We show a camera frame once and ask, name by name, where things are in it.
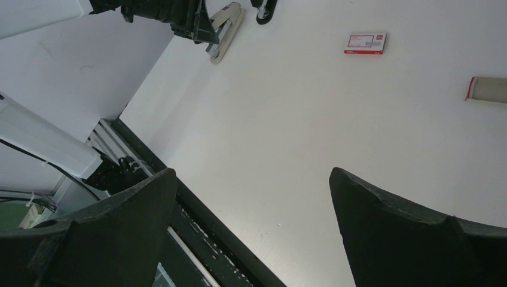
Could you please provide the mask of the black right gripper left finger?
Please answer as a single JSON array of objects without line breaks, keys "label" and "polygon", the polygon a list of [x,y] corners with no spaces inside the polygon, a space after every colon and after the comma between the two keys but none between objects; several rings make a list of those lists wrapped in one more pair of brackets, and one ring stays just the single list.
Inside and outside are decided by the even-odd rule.
[{"label": "black right gripper left finger", "polygon": [[151,286],[178,179],[164,169],[75,212],[1,232],[2,286]]}]

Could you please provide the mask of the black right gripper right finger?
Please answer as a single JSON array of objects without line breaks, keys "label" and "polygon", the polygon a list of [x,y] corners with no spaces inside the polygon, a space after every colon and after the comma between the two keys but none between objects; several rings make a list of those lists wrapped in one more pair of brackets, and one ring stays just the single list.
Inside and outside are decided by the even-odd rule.
[{"label": "black right gripper right finger", "polygon": [[505,286],[506,229],[390,193],[336,167],[332,204],[356,286]]}]

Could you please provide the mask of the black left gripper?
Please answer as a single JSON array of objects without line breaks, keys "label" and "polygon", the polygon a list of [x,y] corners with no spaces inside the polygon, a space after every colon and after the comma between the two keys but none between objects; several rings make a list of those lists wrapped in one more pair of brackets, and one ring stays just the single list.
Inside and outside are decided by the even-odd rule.
[{"label": "black left gripper", "polygon": [[205,0],[91,0],[91,14],[120,9],[127,23],[142,17],[170,25],[176,36],[195,44],[219,44],[219,37],[207,13]]}]

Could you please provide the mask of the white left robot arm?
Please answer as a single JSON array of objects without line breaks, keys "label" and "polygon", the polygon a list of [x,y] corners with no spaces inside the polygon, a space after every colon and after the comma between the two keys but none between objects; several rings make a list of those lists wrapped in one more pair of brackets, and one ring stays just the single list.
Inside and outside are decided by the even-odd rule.
[{"label": "white left robot arm", "polygon": [[[168,23],[176,36],[217,44],[206,1],[1,1],[1,39],[67,20],[120,9],[134,17]],[[1,140],[40,161],[87,179],[103,163],[97,151],[6,94],[1,94]]]}]

